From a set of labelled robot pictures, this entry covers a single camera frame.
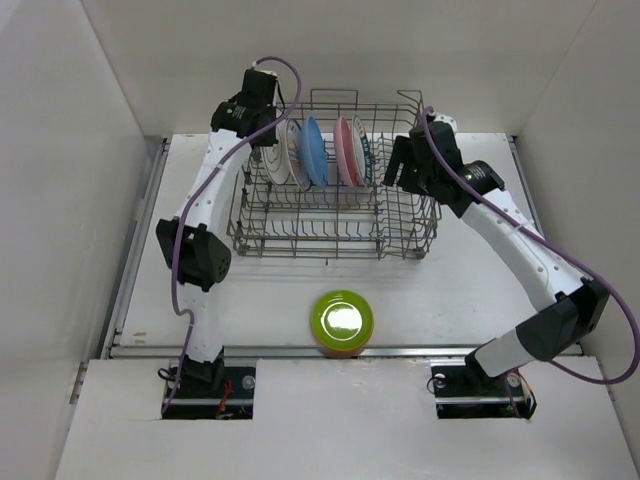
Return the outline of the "pink plastic plate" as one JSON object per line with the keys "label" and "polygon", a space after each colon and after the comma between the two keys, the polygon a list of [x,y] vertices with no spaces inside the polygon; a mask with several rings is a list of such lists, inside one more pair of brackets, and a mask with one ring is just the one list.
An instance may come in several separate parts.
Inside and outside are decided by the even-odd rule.
{"label": "pink plastic plate", "polygon": [[364,153],[355,120],[340,116],[333,128],[334,150],[343,183],[349,187],[363,187]]}

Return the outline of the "lime green plastic plate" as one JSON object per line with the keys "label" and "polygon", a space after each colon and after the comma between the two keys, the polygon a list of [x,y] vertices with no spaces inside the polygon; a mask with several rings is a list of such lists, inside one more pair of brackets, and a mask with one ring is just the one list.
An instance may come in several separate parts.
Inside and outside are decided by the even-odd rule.
{"label": "lime green plastic plate", "polygon": [[310,317],[316,341],[338,350],[365,346],[371,339],[375,320],[367,300],[356,292],[334,290],[314,304]]}

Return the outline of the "orange plastic plate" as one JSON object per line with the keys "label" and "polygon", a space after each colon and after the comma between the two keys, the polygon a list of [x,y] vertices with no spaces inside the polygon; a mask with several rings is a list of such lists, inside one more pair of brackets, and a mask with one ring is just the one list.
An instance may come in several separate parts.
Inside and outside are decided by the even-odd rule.
{"label": "orange plastic plate", "polygon": [[321,346],[319,348],[319,351],[323,356],[327,358],[338,358],[338,359],[357,358],[364,351],[364,347],[361,346],[359,348],[354,348],[350,350],[338,350],[338,349],[333,349],[327,346]]}

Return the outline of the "white plate colourful print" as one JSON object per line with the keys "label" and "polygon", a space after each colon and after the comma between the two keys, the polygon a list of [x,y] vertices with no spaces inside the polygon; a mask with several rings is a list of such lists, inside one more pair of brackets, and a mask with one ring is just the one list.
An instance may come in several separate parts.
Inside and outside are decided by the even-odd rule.
{"label": "white plate colourful print", "polygon": [[296,120],[289,119],[285,125],[285,144],[287,161],[293,182],[297,187],[306,192],[311,187],[311,180],[302,163],[298,140],[301,127]]}

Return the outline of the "aluminium table frame rail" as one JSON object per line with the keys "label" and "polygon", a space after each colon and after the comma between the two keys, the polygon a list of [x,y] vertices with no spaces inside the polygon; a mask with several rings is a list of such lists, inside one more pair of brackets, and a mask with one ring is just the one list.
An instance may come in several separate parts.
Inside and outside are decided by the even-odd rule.
{"label": "aluminium table frame rail", "polygon": [[[505,133],[462,133],[457,142],[466,161],[482,159],[500,174],[516,204],[531,218],[515,145]],[[113,358],[173,358],[181,350],[188,318],[173,313],[170,273],[153,229],[180,207],[206,151],[204,134],[174,135],[151,219],[130,274],[111,341]],[[321,356],[312,333],[313,305],[323,294],[350,290],[373,309],[374,332],[367,347],[385,351],[429,349],[456,354],[485,343],[529,318],[534,309],[524,289],[491,247],[448,209],[423,260],[401,258],[237,257],[221,285],[196,295],[197,307],[220,322],[227,356]]]}

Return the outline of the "white patterned plate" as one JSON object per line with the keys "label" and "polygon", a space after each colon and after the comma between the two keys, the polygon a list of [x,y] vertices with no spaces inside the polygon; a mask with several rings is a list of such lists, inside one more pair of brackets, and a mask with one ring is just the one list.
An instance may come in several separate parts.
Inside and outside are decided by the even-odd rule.
{"label": "white patterned plate", "polygon": [[264,169],[270,181],[275,185],[286,184],[290,179],[289,163],[285,159],[284,147],[277,143],[260,148]]}

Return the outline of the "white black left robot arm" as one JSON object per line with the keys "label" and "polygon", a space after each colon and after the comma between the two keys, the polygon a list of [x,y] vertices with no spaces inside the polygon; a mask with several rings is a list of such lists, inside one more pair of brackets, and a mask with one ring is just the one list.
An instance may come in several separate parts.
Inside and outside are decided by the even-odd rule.
{"label": "white black left robot arm", "polygon": [[288,104],[275,73],[250,68],[211,120],[194,184],[155,227],[170,272],[170,304],[187,322],[174,367],[161,376],[201,396],[225,382],[219,321],[206,296],[234,257],[419,260],[437,223],[434,203],[410,192],[397,155],[421,102]]}

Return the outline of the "blue plastic plate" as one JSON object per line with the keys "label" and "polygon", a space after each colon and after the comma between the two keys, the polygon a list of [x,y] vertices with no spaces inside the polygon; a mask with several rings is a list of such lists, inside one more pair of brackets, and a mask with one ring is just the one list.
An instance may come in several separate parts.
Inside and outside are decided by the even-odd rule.
{"label": "blue plastic plate", "polygon": [[326,187],[329,183],[328,157],[324,139],[314,117],[303,120],[300,132],[302,161],[311,182],[318,187]]}

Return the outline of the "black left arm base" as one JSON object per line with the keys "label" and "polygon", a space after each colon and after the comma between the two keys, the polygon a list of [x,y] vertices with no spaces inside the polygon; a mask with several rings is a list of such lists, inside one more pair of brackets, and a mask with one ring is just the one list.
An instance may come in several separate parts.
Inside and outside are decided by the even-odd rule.
{"label": "black left arm base", "polygon": [[254,413],[256,366],[227,366],[221,359],[204,365],[186,359],[160,368],[165,382],[160,407],[165,420],[251,420]]}

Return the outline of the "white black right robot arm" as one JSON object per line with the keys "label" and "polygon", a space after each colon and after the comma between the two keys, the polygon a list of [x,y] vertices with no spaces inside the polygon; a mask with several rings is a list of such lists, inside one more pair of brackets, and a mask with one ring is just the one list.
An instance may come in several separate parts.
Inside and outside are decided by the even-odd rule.
{"label": "white black right robot arm", "polygon": [[542,245],[499,174],[482,160],[463,162],[449,124],[433,121],[428,131],[396,136],[383,182],[449,207],[497,253],[536,311],[466,357],[470,391],[487,393],[500,376],[551,361],[594,330],[609,297],[604,286]]}

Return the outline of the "white plate teal rim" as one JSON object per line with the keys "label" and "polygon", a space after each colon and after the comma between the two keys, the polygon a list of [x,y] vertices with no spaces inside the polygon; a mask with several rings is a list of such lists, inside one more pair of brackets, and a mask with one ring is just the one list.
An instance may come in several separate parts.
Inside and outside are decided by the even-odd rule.
{"label": "white plate teal rim", "polygon": [[373,187],[375,158],[362,120],[355,115],[351,121],[351,132],[358,172],[358,182],[365,187]]}

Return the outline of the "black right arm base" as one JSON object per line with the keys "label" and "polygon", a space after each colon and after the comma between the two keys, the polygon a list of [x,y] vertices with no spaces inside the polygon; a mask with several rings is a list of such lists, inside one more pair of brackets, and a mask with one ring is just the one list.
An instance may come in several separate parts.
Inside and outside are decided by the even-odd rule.
{"label": "black right arm base", "polygon": [[433,394],[437,418],[530,420],[538,402],[518,370],[476,384],[463,365],[432,364],[427,389]]}

